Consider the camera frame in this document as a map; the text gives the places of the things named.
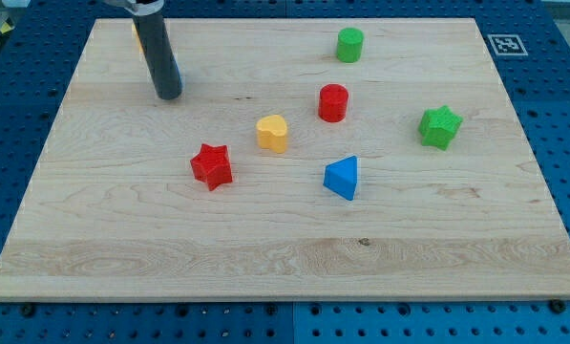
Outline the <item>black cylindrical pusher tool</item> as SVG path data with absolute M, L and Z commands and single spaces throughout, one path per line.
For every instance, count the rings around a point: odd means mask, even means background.
M 157 96 L 179 97 L 183 82 L 161 11 L 134 16 L 133 22 Z

